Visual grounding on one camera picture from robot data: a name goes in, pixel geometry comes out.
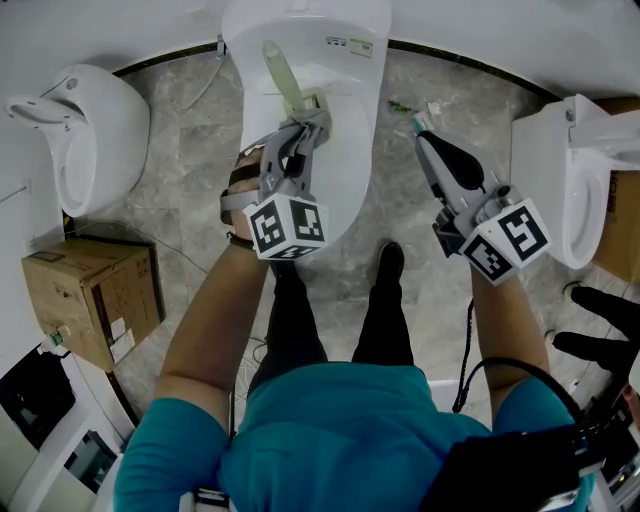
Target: white toilet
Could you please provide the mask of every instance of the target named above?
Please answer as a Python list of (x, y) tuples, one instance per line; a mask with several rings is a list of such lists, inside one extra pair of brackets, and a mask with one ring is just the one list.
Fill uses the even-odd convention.
[(62, 209), (87, 215), (138, 181), (149, 142), (149, 106), (104, 69), (70, 66), (43, 97), (12, 96), (4, 111), (47, 137)]
[(513, 122), (511, 180), (538, 207), (549, 253), (573, 269), (593, 258), (612, 170), (640, 170), (640, 111), (611, 116), (577, 95)]
[(390, 28), (389, 0), (232, 0), (224, 13), (222, 36), (244, 87), (241, 148), (286, 119), (264, 41), (282, 50), (303, 94), (326, 95), (333, 126), (313, 155), (311, 193), (329, 209), (329, 242), (354, 221), (369, 184)]

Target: black foot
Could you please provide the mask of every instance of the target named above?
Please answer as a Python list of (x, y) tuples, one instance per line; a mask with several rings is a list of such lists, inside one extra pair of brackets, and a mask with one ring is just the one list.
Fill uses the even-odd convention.
[(404, 252), (396, 242), (386, 243), (380, 250), (376, 283), (399, 282), (404, 270)]

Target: cardboard box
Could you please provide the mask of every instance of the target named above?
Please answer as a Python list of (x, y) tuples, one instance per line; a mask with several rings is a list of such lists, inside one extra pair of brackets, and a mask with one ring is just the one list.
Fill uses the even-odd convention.
[(63, 346), (106, 372), (164, 320), (152, 244), (70, 239), (22, 268), (44, 333), (66, 326)]
[[(596, 102), (609, 114), (640, 110), (640, 99)], [(604, 231), (593, 261), (613, 275), (640, 283), (640, 172), (611, 173)]]

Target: black pants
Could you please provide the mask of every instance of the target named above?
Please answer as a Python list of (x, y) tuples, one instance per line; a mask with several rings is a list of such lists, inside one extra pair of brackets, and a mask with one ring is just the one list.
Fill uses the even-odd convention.
[[(371, 289), (369, 311), (352, 362), (383, 366), (413, 366), (409, 331), (400, 301), (400, 284), (381, 283)], [(279, 278), (267, 332), (267, 354), (249, 393), (263, 382), (310, 364), (326, 363), (316, 323), (302, 280), (291, 274)]]

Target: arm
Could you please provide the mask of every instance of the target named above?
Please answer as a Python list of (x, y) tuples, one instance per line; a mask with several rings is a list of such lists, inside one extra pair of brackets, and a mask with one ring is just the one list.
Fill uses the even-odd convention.
[[(260, 161), (254, 151), (237, 167)], [(230, 193), (256, 188), (237, 183)], [(250, 240), (244, 214), (232, 212), (236, 235)], [(156, 398), (178, 398), (204, 409), (225, 429), (229, 394), (251, 334), (268, 264), (256, 253), (230, 245), (198, 290), (171, 341), (156, 384)]]
[[(239, 166), (259, 159), (259, 152)], [(255, 188), (248, 180), (230, 192)], [(236, 235), (250, 239), (242, 212)], [(116, 512), (170, 512), (197, 487), (219, 488), (216, 471), (228, 445), (229, 393), (251, 333), (266, 262), (229, 246), (176, 331), (156, 385), (156, 400), (127, 446), (114, 493)]]
[[(472, 268), (471, 283), (482, 357), (510, 357), (549, 372), (544, 338), (518, 278), (493, 286)], [(495, 418), (509, 393), (530, 375), (510, 366), (490, 366), (485, 374)]]

